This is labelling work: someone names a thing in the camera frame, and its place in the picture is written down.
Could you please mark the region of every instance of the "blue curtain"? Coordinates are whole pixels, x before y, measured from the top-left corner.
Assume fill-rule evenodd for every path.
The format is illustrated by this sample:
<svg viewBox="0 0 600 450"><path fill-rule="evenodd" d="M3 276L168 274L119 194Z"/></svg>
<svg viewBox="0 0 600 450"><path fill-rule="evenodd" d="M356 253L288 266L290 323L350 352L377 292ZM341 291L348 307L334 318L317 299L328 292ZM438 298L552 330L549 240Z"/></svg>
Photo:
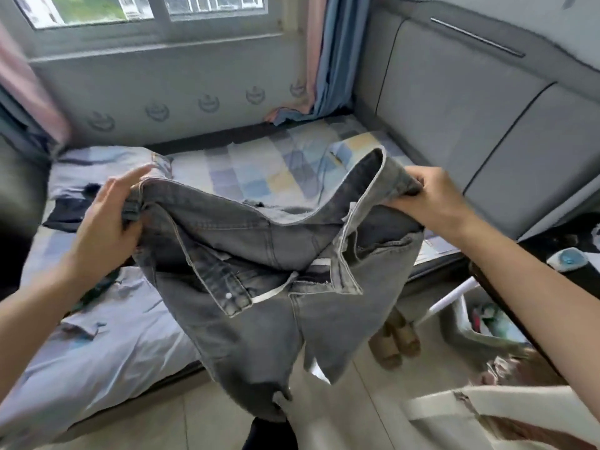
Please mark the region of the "blue curtain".
<svg viewBox="0 0 600 450"><path fill-rule="evenodd" d="M47 167L54 140L0 85L0 135L26 159Z"/></svg>
<svg viewBox="0 0 600 450"><path fill-rule="evenodd" d="M281 109L273 123L315 120L349 104L371 0L327 0L323 45L310 113Z"/></svg>

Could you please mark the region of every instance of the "gray denim jeans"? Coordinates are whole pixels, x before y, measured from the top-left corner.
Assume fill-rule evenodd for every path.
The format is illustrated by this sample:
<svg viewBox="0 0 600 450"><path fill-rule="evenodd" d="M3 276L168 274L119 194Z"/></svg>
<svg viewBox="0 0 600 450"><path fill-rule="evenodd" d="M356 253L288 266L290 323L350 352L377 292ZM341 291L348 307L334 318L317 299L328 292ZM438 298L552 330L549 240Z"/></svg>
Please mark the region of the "gray denim jeans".
<svg viewBox="0 0 600 450"><path fill-rule="evenodd" d="M379 205L416 194L384 149L348 171L315 209L265 207L149 177L123 218L144 216L135 259L211 376L254 416L284 420L276 392L305 345L305 368L335 382L385 321L423 228Z"/></svg>

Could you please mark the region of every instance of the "sandal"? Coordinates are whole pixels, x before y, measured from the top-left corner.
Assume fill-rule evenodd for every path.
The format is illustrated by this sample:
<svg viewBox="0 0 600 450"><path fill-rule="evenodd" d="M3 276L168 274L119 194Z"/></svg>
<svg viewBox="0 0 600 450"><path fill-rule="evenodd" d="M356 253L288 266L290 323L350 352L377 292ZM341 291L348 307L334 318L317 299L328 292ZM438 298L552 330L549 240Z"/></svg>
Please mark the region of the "sandal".
<svg viewBox="0 0 600 450"><path fill-rule="evenodd" d="M392 337L402 355L414 358L421 354L421 341L415 329L396 307L392 308L385 323L390 327Z"/></svg>
<svg viewBox="0 0 600 450"><path fill-rule="evenodd" d="M396 345L392 328L389 324L383 326L369 340L369 348L375 360L384 370L394 370L402 365L402 355Z"/></svg>

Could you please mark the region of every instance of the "tiled floor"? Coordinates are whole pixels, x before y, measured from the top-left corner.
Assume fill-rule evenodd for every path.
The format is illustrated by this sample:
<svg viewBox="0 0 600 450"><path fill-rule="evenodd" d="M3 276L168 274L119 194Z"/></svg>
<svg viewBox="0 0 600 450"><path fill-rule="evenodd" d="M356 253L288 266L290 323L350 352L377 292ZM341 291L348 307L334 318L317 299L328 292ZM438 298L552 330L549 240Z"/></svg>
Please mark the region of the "tiled floor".
<svg viewBox="0 0 600 450"><path fill-rule="evenodd" d="M443 295L429 290L401 303L407 318ZM464 385L469 370L439 333L436 318L418 329L422 355L382 370L364 345L342 379L329 386L296 364L284 409L302 450L437 449L404 417L401 401ZM52 450L237 450L252 417L210 383Z"/></svg>

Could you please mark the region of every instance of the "padded headboard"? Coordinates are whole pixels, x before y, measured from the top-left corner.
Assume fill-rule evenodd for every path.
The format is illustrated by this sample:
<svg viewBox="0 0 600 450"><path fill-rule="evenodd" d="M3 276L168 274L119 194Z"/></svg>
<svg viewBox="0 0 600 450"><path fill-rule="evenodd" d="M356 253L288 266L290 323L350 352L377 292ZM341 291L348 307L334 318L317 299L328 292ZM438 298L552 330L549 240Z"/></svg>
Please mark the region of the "padded headboard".
<svg viewBox="0 0 600 450"><path fill-rule="evenodd" d="M504 233L600 174L600 72L544 38L443 2L374 0L362 53L356 116L446 168Z"/></svg>

